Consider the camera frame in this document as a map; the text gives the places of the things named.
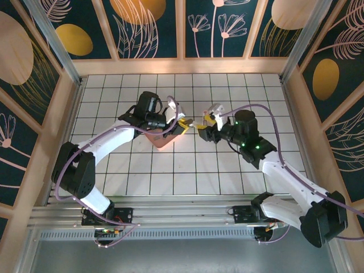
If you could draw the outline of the pink plastic tray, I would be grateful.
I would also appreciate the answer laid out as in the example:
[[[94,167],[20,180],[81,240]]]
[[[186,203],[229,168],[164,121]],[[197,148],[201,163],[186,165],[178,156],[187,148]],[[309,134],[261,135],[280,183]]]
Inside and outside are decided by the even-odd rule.
[[[168,135],[164,138],[162,134],[159,135],[146,134],[146,138],[158,151],[165,150],[167,147],[171,146],[175,141],[179,140],[180,137],[181,135]]]

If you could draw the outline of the grey metal sheet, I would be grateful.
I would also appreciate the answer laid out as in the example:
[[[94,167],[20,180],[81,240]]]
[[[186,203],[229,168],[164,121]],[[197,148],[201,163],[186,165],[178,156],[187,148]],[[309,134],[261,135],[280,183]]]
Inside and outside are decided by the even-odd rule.
[[[109,249],[87,241],[38,241],[28,273],[347,273],[329,246],[295,229],[275,243],[252,239],[137,239]]]

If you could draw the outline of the aluminium side rail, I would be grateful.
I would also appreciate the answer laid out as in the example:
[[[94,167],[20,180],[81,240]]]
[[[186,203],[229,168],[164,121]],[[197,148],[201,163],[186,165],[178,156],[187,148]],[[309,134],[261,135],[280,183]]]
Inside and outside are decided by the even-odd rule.
[[[287,102],[288,111],[292,118],[292,126],[297,137],[297,143],[301,152],[307,178],[316,185],[323,186],[320,176],[315,170],[312,144],[309,137],[309,128],[306,127],[302,112],[299,110],[299,105],[297,104],[294,96],[290,94],[289,88],[283,84],[282,90]]]
[[[47,204],[49,196],[51,194],[52,186],[53,186],[53,182],[51,179],[52,172],[53,172],[54,166],[56,164],[57,157],[58,157],[62,144],[69,141],[69,139],[71,137],[73,127],[76,122],[75,120],[77,117],[77,113],[79,111],[79,107],[81,104],[82,96],[84,94],[84,89],[85,89],[85,83],[82,82],[80,84],[80,86],[78,87],[78,89],[75,90],[73,95],[70,97],[70,99],[71,99],[70,103],[68,104],[67,108],[65,109],[64,119],[60,126],[60,129],[61,129],[60,139],[57,141],[56,146],[55,146],[55,151],[51,157],[51,160],[49,161],[47,172],[45,174],[44,185],[41,190],[42,197],[39,196],[39,201],[42,205]]]

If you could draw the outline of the aluminium mounting rail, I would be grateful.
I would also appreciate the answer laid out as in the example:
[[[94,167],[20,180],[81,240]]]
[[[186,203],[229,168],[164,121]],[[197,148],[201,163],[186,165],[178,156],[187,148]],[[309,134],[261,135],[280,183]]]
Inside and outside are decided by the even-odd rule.
[[[133,208],[142,228],[224,227],[234,225],[233,206],[250,205],[254,195],[112,196],[116,207]],[[79,228],[81,205],[50,198],[47,206],[33,208],[28,226]]]

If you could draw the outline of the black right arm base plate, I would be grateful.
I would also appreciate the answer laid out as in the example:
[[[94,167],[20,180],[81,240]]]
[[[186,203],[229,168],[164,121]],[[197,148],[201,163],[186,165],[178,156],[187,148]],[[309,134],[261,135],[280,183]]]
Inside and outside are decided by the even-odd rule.
[[[258,208],[252,205],[233,206],[233,217],[236,224],[273,223],[280,222],[276,218],[267,217]]]

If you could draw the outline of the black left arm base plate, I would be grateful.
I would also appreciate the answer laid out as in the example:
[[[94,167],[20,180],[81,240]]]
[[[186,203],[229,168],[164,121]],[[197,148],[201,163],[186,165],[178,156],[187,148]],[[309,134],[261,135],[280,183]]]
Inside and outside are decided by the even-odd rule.
[[[95,216],[89,210],[82,208],[82,226],[101,226],[101,225],[111,225],[109,222],[106,222],[99,217]],[[110,220],[112,221],[122,221],[123,223],[131,223],[133,219],[133,208],[114,208],[114,211],[110,215]]]

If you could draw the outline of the aluminium frame post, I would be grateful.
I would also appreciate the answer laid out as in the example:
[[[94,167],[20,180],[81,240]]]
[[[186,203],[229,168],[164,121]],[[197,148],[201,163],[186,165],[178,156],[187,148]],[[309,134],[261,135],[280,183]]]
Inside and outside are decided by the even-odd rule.
[[[302,29],[297,41],[293,45],[293,49],[288,57],[285,67],[280,74],[280,83],[285,85],[291,77],[294,69],[298,65],[304,51],[308,48],[315,33],[319,29],[320,24],[324,20],[327,14],[330,14],[329,10],[335,0],[316,0],[313,6],[313,11],[309,14],[308,20]]]
[[[51,21],[44,12],[41,3],[38,0],[22,0],[28,11],[33,15],[36,24],[39,26],[43,35],[48,39],[57,59],[62,63],[71,80],[77,85],[81,85],[80,75],[76,71],[68,52],[62,45]]]

